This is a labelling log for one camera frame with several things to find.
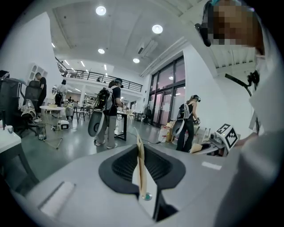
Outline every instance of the ponytail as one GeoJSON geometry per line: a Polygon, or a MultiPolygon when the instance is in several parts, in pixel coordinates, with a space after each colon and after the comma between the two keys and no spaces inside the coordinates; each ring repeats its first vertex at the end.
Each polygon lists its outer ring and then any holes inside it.
{"type": "Polygon", "coordinates": [[[186,104],[187,104],[187,105],[190,104],[190,102],[191,102],[192,100],[193,100],[193,95],[190,97],[189,100],[186,101],[186,104]]]}

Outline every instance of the cap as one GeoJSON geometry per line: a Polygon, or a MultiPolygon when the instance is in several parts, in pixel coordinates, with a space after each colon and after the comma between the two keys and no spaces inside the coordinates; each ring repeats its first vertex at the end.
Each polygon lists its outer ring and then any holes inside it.
{"type": "Polygon", "coordinates": [[[114,81],[118,82],[118,83],[121,83],[121,88],[123,88],[123,85],[122,85],[122,79],[121,78],[116,78],[114,81]]]}

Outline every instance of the cup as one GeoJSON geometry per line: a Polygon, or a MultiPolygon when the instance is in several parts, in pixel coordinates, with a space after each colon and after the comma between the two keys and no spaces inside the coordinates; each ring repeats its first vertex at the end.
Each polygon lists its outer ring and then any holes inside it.
{"type": "Polygon", "coordinates": [[[9,132],[10,134],[13,133],[13,126],[12,126],[12,125],[7,125],[7,126],[6,126],[6,129],[8,130],[8,132],[9,132]]]}

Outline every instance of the column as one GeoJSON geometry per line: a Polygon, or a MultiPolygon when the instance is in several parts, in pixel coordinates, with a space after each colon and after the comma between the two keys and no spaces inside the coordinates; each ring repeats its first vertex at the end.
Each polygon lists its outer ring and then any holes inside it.
{"type": "Polygon", "coordinates": [[[83,101],[85,98],[85,92],[86,92],[86,85],[83,85],[82,90],[81,90],[81,97],[80,97],[80,106],[83,106],[83,101]]]}

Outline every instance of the glass door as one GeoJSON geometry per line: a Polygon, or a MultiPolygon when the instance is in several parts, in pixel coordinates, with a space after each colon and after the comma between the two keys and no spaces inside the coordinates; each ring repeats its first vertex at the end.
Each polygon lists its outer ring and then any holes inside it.
{"type": "Polygon", "coordinates": [[[162,99],[161,111],[160,111],[161,119],[160,119],[160,122],[159,122],[159,127],[161,125],[166,125],[168,123],[171,98],[172,98],[172,91],[171,90],[163,91],[163,99],[162,99]]]}
{"type": "Polygon", "coordinates": [[[154,107],[154,117],[153,117],[153,125],[156,127],[158,127],[162,97],[163,97],[163,93],[156,94],[156,105],[154,107]]]}
{"type": "Polygon", "coordinates": [[[153,118],[154,126],[161,127],[161,125],[166,125],[168,123],[171,98],[171,90],[165,90],[156,94],[156,105],[153,118]]]}

